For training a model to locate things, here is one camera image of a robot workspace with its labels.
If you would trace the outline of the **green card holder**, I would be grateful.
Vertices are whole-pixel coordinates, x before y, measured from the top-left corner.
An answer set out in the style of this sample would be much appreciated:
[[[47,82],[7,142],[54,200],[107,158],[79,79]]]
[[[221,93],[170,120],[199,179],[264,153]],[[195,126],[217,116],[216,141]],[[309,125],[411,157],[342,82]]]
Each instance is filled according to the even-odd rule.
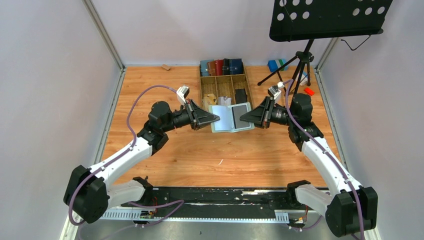
[[[228,106],[210,105],[208,110],[220,118],[220,120],[211,124],[212,133],[237,133],[255,128],[253,123],[240,120],[242,115],[252,110],[249,102]]]

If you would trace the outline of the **grey credit card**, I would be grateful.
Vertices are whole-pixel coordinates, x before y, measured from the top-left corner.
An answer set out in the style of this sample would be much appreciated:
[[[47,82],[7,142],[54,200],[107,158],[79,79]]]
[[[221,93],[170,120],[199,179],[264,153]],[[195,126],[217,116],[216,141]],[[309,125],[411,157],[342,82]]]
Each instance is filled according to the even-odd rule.
[[[228,96],[219,96],[217,98],[217,105],[219,106],[230,106],[232,104],[232,98]]]

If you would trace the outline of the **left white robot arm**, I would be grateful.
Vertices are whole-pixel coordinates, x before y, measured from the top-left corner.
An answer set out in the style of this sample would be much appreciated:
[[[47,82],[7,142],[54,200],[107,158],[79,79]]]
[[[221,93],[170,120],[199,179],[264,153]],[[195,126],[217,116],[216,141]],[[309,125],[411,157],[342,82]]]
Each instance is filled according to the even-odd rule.
[[[196,131],[219,120],[218,115],[191,99],[175,111],[165,101],[155,102],[143,128],[128,145],[103,162],[91,167],[79,165],[72,171],[63,197],[69,212],[91,224],[112,207],[129,202],[152,203],[153,186],[146,179],[138,176],[118,185],[115,181],[158,152],[169,139],[167,132],[184,126]]]

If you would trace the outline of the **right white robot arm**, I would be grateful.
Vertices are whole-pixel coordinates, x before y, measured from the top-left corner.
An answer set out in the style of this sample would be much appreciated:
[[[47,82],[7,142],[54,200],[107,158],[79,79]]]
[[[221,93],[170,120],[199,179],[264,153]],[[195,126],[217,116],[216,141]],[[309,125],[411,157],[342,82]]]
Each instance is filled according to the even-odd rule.
[[[377,226],[378,194],[364,187],[336,158],[323,133],[312,121],[311,97],[296,93],[288,107],[275,103],[270,96],[253,110],[240,116],[240,120],[267,129],[271,123],[288,127],[290,140],[315,166],[324,179],[329,194],[311,182],[300,180],[287,185],[288,205],[307,206],[324,217],[336,237],[360,234]]]

